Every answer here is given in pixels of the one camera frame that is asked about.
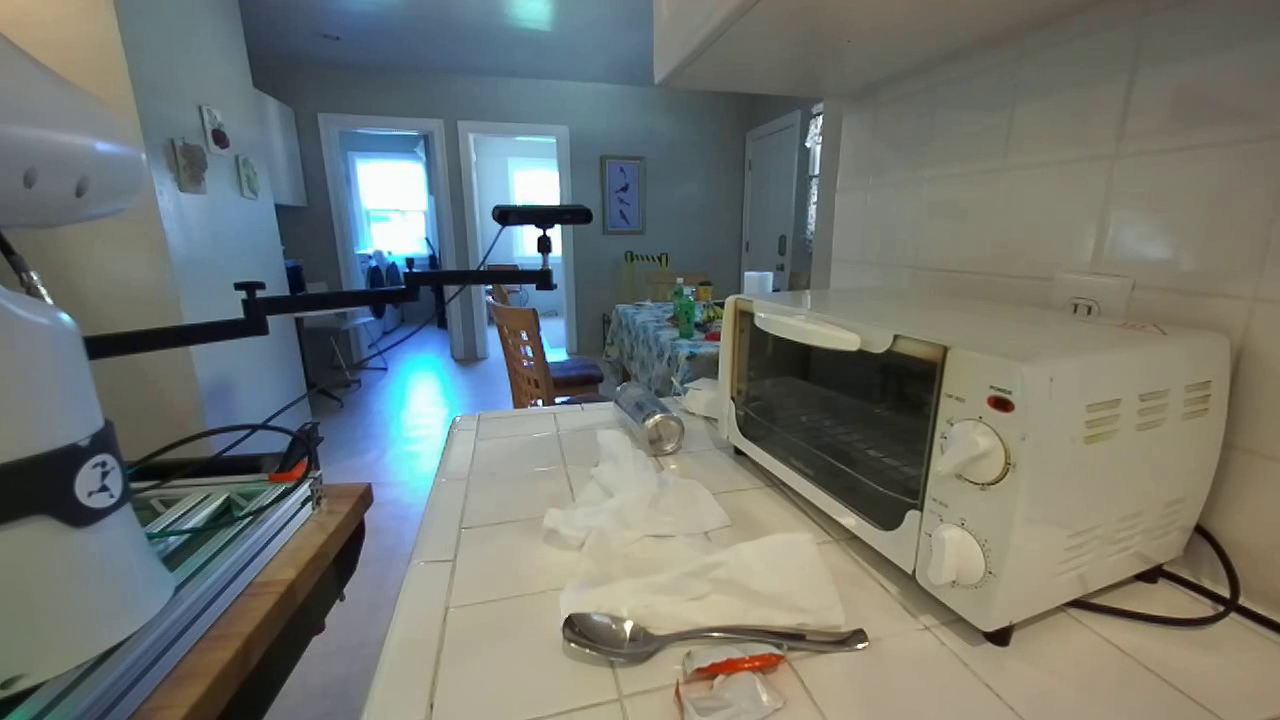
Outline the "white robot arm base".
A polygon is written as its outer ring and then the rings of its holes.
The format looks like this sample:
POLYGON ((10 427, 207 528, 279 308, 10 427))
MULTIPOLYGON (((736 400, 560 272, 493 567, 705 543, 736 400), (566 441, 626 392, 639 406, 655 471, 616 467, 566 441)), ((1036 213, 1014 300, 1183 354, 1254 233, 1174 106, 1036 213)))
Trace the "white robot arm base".
MULTIPOLYGON (((145 158, 72 79, 0 42, 0 228, 129 213, 145 158)), ((0 693, 140 632, 178 581, 153 551, 77 320, 0 291, 0 693)))

